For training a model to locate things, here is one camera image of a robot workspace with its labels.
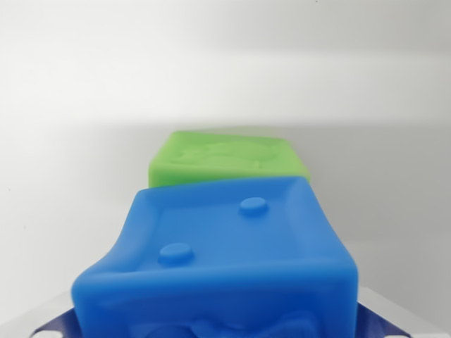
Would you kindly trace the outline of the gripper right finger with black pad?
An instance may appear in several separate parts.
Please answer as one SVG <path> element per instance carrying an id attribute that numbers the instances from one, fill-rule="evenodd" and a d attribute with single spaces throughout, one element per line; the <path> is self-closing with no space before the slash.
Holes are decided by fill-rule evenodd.
<path id="1" fill-rule="evenodd" d="M 450 337 L 450 333 L 367 288 L 359 288 L 356 337 Z"/>

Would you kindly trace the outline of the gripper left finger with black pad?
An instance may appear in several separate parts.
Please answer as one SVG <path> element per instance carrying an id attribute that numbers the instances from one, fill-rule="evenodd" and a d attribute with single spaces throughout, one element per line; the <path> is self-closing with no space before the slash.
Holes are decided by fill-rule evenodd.
<path id="1" fill-rule="evenodd" d="M 31 337 L 39 327 L 73 308 L 69 291 L 1 325 L 1 337 Z"/>

